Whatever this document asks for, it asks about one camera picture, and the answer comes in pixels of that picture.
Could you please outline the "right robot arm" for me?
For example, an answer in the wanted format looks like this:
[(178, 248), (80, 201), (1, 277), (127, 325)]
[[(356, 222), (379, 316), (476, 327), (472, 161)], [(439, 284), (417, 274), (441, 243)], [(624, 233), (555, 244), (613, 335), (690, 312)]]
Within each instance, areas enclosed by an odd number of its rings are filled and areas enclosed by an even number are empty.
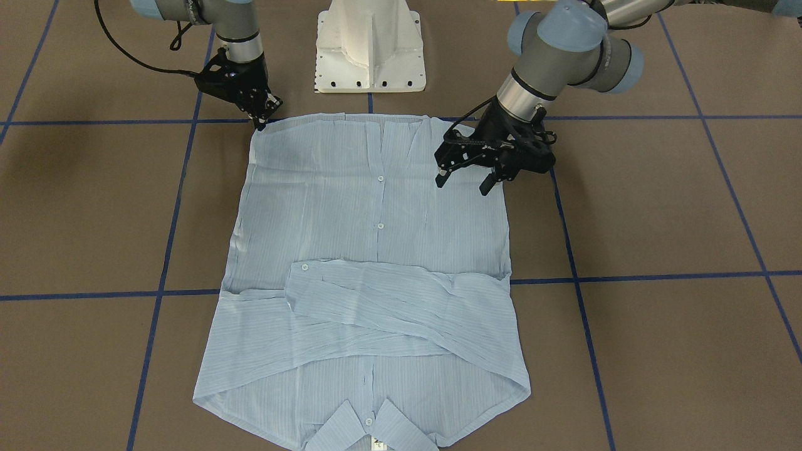
[(210, 25), (220, 46), (198, 73), (199, 92), (232, 103), (258, 131), (283, 105), (269, 87), (266, 57), (253, 1), (132, 1), (139, 15), (163, 21)]

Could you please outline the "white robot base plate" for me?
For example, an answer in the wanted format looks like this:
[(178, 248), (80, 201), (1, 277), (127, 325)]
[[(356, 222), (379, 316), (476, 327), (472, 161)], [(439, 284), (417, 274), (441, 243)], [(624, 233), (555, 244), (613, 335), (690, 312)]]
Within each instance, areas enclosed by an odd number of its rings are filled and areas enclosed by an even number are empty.
[(406, 1), (333, 1), (317, 17), (315, 91), (407, 93), (427, 85), (421, 17)]

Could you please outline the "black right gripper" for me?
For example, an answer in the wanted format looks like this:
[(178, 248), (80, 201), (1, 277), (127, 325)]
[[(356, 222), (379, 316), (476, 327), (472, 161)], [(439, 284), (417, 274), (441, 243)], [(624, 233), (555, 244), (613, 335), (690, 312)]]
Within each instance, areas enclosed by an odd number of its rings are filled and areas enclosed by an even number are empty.
[(283, 105), (283, 100), (272, 94), (269, 87), (263, 54), (250, 61), (237, 62), (229, 59), (226, 49), (219, 48), (194, 76), (194, 83), (200, 92), (236, 105), (253, 121), (257, 131), (263, 131), (269, 118)]

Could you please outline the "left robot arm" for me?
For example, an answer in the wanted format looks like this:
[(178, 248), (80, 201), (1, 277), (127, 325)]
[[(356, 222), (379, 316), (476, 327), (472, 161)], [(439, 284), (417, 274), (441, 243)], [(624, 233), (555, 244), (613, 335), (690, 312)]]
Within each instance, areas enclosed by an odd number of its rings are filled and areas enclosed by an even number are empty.
[(556, 98), (567, 86), (599, 93), (623, 93), (642, 76), (642, 52), (614, 31), (645, 25), (654, 14), (680, 1), (558, 1), (547, 13), (525, 11), (508, 32), (518, 56), (469, 136), (456, 125), (435, 151), (436, 185), (444, 187), (456, 170), (488, 168), (483, 195), (522, 171), (544, 174), (553, 168), (556, 135), (544, 127)]

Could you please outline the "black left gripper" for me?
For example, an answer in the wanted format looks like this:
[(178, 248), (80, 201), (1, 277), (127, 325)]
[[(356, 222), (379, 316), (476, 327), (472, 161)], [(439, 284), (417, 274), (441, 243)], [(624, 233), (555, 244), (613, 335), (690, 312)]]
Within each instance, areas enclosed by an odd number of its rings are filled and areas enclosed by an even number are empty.
[[(477, 127), (470, 136), (464, 136), (457, 126), (479, 109), (484, 113)], [(496, 97), (467, 112), (447, 129), (435, 151), (437, 187), (443, 188), (453, 172), (471, 165), (490, 169), (479, 185), (482, 196), (498, 183), (515, 180), (519, 171), (549, 172), (556, 163), (552, 151), (556, 134), (545, 129), (546, 114), (544, 106), (536, 106), (533, 119), (519, 120), (504, 110)]]

